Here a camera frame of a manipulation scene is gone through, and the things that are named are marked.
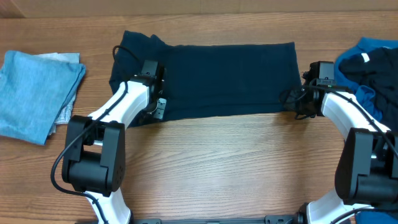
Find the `dark navy t-shirt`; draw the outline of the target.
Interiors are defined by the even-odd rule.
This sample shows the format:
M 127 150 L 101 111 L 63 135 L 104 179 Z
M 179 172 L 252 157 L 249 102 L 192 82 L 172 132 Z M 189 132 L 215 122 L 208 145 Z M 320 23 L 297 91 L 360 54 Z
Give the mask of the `dark navy t-shirt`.
M 164 66 L 162 120 L 278 113 L 279 95 L 300 86 L 293 42 L 267 45 L 167 45 L 125 31 L 115 54 L 109 85 L 116 92 L 138 74 L 145 60 Z

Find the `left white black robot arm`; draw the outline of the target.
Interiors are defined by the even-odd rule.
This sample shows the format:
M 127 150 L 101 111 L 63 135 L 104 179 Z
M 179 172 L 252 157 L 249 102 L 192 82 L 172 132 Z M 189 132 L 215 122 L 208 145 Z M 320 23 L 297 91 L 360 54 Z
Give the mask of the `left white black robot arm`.
M 122 82 L 117 92 L 89 116 L 73 116 L 65 149 L 56 160 L 72 195 L 88 199 L 98 223 L 132 223 L 121 192 L 126 171 L 125 130 L 138 115 L 157 109 L 161 75 L 143 72 Z

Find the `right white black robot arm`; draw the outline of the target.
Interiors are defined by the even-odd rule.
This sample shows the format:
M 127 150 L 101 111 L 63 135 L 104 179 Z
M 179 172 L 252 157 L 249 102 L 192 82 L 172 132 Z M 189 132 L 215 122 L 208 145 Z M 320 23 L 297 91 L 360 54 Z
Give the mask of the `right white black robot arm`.
M 295 119 L 328 118 L 344 137 L 334 188 L 302 205 L 290 223 L 343 223 L 361 212 L 397 215 L 397 133 L 376 121 L 343 86 L 302 85 L 279 95 Z

